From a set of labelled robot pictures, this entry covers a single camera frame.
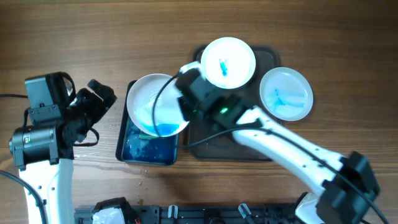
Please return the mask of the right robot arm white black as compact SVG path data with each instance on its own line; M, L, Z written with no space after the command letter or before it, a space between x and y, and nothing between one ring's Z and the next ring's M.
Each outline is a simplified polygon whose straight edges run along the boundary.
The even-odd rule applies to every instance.
M349 157L329 151L272 120L260 107L236 94L223 95L205 80L199 62L184 65L175 86L187 121L201 119L278 163L309 187L295 208L304 223L360 223L371 208L387 222L374 200L379 184L369 161L354 151Z

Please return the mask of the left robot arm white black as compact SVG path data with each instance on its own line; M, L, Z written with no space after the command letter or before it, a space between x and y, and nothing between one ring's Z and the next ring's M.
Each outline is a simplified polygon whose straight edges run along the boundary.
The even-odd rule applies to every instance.
M69 93L63 78L30 78L25 87L32 125L10 140L14 165L27 185L30 223L73 223L73 148L116 101L114 90L96 80Z

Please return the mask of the green yellow sponge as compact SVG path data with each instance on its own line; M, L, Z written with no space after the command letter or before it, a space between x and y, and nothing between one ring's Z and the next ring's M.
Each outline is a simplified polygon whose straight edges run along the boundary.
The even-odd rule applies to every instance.
M139 133L139 138L140 139L156 139L157 137L156 136L152 136L150 134L146 134L145 132L141 131Z

